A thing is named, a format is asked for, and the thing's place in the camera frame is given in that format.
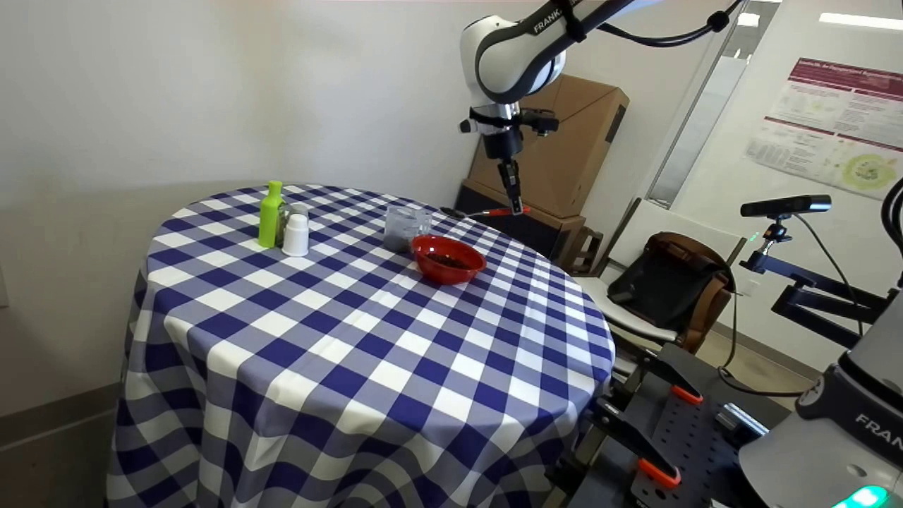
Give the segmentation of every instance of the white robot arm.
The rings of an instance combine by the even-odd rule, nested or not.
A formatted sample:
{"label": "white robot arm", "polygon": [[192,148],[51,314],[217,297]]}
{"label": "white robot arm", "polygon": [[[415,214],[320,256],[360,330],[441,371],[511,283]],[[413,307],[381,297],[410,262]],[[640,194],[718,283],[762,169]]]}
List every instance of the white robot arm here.
{"label": "white robot arm", "polygon": [[[519,22],[492,14],[463,29],[460,59],[471,90],[471,114],[460,129],[484,135],[485,156],[501,162],[501,176],[518,214],[518,153],[523,151],[519,128],[528,125],[536,132],[557,129],[557,120],[550,114],[523,114],[519,98],[547,88],[564,72],[564,50],[595,29],[608,29],[609,33],[631,36],[636,42],[662,42],[608,26],[616,14],[656,4],[657,0],[547,0]],[[711,14],[700,31],[667,36],[670,45],[684,45],[710,31],[725,29],[736,4],[728,12]]]}

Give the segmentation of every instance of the wall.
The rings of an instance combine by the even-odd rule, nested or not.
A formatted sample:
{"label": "wall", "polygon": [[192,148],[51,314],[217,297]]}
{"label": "wall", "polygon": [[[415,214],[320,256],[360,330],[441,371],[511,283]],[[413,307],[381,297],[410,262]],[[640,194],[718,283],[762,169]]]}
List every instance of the wall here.
{"label": "wall", "polygon": [[[700,153],[690,183],[679,194],[674,210],[742,235],[762,235],[767,221],[742,221],[741,204],[784,194],[832,194],[835,210],[830,214],[814,214],[811,223],[824,238],[852,285],[868,287],[872,293],[886,293],[901,273],[901,256],[882,230],[879,201],[868,201],[814,182],[766,169],[746,156],[750,135],[759,129],[759,120],[779,96],[798,57],[883,69],[899,74],[903,72],[901,31],[820,26],[822,12],[903,18],[903,9],[896,0],[784,4],[773,26],[767,29],[753,63],[748,66],[742,81],[736,84],[734,98],[725,108],[719,125],[715,128],[705,151]],[[777,245],[770,255],[808,266],[820,273],[835,278],[832,266],[811,239],[808,230],[796,221],[789,225],[793,230],[793,242]],[[784,287],[782,278],[742,278],[746,297],[741,300],[741,330],[746,335],[817,371],[824,371],[830,362],[838,358],[841,348],[770,314],[770,302]]]}
{"label": "wall", "polygon": [[[451,204],[475,151],[458,132],[458,33],[532,7],[4,0],[0,414],[120,378],[141,251],[192,199],[285,179]],[[705,12],[687,0],[628,22],[673,33]],[[594,36],[570,55],[567,72],[632,96],[595,223],[622,214],[616,187],[656,176],[705,50]]]}

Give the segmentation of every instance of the blue and white checkered tablecloth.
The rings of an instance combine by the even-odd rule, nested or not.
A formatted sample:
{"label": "blue and white checkered tablecloth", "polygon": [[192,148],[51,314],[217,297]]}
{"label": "blue and white checkered tablecloth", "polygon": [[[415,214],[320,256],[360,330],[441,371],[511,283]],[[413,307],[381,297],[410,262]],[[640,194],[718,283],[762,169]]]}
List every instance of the blue and white checkered tablecloth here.
{"label": "blue and white checkered tablecloth", "polygon": [[312,256],[257,245],[262,190],[192,204],[141,271],[111,506],[536,506],[544,469],[609,378],[590,297],[475,221],[433,230],[485,255],[451,287],[381,245],[388,207],[288,187]]}

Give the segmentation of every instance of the poster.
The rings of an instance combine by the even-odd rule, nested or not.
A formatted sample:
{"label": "poster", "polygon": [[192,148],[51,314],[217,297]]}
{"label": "poster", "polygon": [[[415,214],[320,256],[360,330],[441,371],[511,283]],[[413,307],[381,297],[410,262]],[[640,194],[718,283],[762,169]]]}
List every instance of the poster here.
{"label": "poster", "polygon": [[883,199],[903,176],[903,74],[798,59],[748,156],[789,176]]}

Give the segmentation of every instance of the checkered tablecloth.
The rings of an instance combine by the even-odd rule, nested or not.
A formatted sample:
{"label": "checkered tablecloth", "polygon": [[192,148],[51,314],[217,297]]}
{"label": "checkered tablecloth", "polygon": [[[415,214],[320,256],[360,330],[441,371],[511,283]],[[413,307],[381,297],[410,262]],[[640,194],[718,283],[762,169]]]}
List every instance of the checkered tablecloth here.
{"label": "checkered tablecloth", "polygon": [[130,324],[111,506],[536,506],[609,378],[605,317],[564,271],[433,211],[489,269],[451,287],[384,249],[388,207],[288,187],[312,256],[257,245],[262,190],[154,238]]}

